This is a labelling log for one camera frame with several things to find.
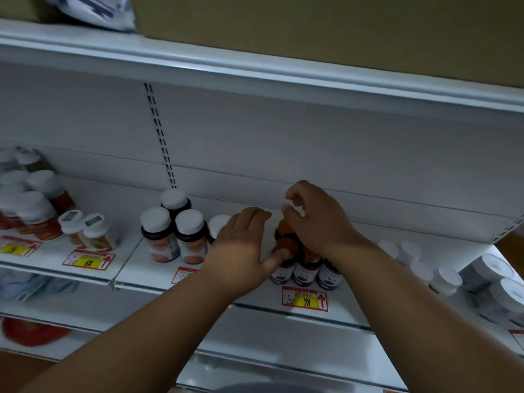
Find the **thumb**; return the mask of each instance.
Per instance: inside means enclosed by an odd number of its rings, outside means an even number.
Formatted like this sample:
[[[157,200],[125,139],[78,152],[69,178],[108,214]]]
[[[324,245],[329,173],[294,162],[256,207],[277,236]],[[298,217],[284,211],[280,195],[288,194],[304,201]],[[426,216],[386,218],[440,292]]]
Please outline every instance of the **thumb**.
[[[294,231],[300,230],[300,226],[302,225],[302,222],[304,221],[304,218],[302,217],[302,215],[300,215],[298,211],[295,210],[289,204],[282,205],[281,211],[284,214],[285,220],[287,221],[287,223],[290,224],[293,230]]]
[[[277,267],[279,267],[288,257],[289,250],[281,248],[273,252],[269,258],[262,262],[262,269],[264,270],[267,278],[269,278],[269,276],[271,276],[273,272],[277,270]]]

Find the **white lid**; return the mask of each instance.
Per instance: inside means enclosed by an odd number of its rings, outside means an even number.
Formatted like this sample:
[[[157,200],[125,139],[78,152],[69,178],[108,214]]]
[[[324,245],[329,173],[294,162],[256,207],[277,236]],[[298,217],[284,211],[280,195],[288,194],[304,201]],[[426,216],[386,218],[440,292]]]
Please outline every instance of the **white lid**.
[[[524,285],[509,278],[493,283],[489,290],[493,298],[506,309],[524,312]]]
[[[65,234],[76,234],[84,230],[85,224],[82,222],[82,211],[71,210],[58,217],[58,223]]]
[[[56,214],[53,205],[41,192],[18,194],[15,212],[24,222],[31,222],[40,218],[51,218]]]
[[[18,161],[18,164],[21,165],[34,164],[41,159],[40,155],[34,151],[17,151],[15,153],[15,157]]]
[[[153,207],[142,212],[140,223],[145,231],[158,233],[166,230],[171,225],[169,211],[164,207]]]
[[[18,195],[26,191],[22,184],[5,185],[0,187],[0,210],[13,210],[18,204]]]
[[[217,215],[211,218],[207,224],[210,236],[216,238],[220,233],[220,229],[222,229],[230,219],[231,217],[229,215]]]
[[[89,214],[82,219],[84,235],[87,238],[101,237],[109,231],[109,224],[102,214]]]
[[[177,230],[186,235],[198,233],[204,227],[204,215],[198,210],[185,210],[175,218]]]
[[[46,192],[54,190],[56,187],[61,187],[56,173],[51,170],[31,172],[27,177],[26,182],[34,190],[41,192]]]
[[[462,277],[453,269],[441,267],[433,272],[430,285],[437,292],[449,297],[462,285]]]
[[[28,177],[29,172],[15,170],[7,171],[0,175],[0,185],[12,185],[16,183],[25,183],[26,178]]]
[[[0,149],[0,162],[12,162],[16,161],[15,149],[5,148]]]
[[[431,268],[420,262],[413,262],[409,265],[409,270],[422,280],[426,285],[433,279],[433,271]]]
[[[162,192],[160,199],[168,210],[177,210],[187,204],[187,193],[181,189],[167,189]]]
[[[483,254],[472,263],[473,268],[488,280],[513,277],[514,271],[507,262],[492,254]]]
[[[421,256],[422,250],[417,244],[410,241],[402,241],[400,243],[399,260],[410,264],[419,260]]]
[[[395,243],[392,243],[388,240],[380,240],[378,242],[378,246],[382,248],[382,250],[387,253],[391,258],[397,259],[398,258],[398,247]]]

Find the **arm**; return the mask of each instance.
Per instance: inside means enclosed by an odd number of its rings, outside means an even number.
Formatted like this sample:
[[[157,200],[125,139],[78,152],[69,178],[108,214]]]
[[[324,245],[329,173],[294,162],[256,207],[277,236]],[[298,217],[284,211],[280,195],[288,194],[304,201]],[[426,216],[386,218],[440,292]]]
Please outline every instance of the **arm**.
[[[198,273],[51,367],[22,393],[166,392],[227,306],[289,255],[276,251],[260,262],[270,216],[257,208],[234,215]]]
[[[383,349],[413,393],[508,392],[524,362],[448,306],[351,225],[336,200],[302,181],[282,207],[312,251],[344,275]]]

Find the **perforated strip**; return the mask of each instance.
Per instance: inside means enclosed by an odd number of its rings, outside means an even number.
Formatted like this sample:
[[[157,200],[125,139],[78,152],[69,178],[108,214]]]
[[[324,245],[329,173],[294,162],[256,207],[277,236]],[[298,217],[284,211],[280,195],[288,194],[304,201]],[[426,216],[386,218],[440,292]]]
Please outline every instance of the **perforated strip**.
[[[497,241],[499,241],[501,238],[503,238],[504,236],[506,236],[508,233],[511,233],[511,232],[514,231],[517,227],[519,227],[520,225],[522,225],[522,223],[524,223],[524,215],[521,215],[520,218],[515,219],[511,225],[509,225],[508,227],[506,227],[502,232],[500,232],[500,233],[497,234],[494,238],[492,238],[492,240],[491,240],[491,244],[495,244]]]
[[[153,86],[150,83],[144,83],[144,88],[146,89],[146,96],[149,102],[149,108],[151,109],[151,117],[153,119],[154,128],[157,132],[158,142],[162,151],[163,164],[166,166],[169,183],[171,184],[171,187],[177,187],[177,182],[174,179],[173,164],[171,164],[171,158],[169,157],[169,151],[167,150],[166,145],[166,137],[164,136],[162,122],[160,120],[157,100],[154,98]]]

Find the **person's left hand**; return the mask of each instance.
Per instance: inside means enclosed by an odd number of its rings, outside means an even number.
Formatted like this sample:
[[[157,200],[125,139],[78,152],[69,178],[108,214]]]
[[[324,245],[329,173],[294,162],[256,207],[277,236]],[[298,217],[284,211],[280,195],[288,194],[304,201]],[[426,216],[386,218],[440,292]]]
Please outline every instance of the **person's left hand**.
[[[264,224],[270,217],[270,212],[256,207],[233,215],[200,268],[232,300],[257,288],[289,256],[288,250],[281,249],[260,262]]]

